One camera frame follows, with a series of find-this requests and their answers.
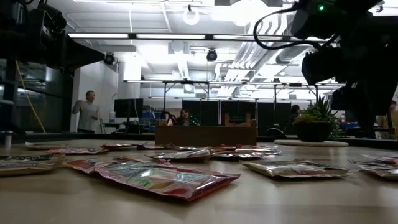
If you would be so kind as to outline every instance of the monitor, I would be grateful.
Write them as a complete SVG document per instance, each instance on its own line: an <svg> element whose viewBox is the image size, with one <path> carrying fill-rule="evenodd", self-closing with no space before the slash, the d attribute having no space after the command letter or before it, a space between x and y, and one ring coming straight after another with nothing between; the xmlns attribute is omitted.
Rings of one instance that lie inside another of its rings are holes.
<svg viewBox="0 0 398 224"><path fill-rule="evenodd" d="M130 118L141 118L142 117L142 105L144 100L142 98L137 99L117 99L114 101L114 112L117 118L127 118L130 104Z"/></svg>

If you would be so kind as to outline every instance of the wooden table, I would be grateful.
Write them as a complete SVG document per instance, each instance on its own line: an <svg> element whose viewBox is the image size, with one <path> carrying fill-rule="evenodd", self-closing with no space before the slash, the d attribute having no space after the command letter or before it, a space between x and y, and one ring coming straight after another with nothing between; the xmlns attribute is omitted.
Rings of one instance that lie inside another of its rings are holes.
<svg viewBox="0 0 398 224"><path fill-rule="evenodd" d="M75 140L71 146L100 146L106 142ZM277 159L306 158L351 166L359 153L392 151L346 147L340 149L280 146ZM14 151L25 150L15 145ZM145 158L155 151L118 151L104 156ZM68 156L78 159L96 156ZM241 178L203 199L185 203L164 200L131 188L60 168L49 174L0 178L0 223L398 223L398 182L357 172L333 180L272 180L237 162L210 161L180 164L218 170Z"/></svg>

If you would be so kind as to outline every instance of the plant pot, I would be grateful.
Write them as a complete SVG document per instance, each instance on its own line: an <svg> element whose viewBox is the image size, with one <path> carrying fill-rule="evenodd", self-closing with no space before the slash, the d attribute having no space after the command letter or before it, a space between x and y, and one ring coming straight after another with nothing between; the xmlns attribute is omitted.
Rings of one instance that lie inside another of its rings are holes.
<svg viewBox="0 0 398 224"><path fill-rule="evenodd" d="M297 122L293 127L298 138L306 142L324 142L331 131L331 123L323 121Z"/></svg>

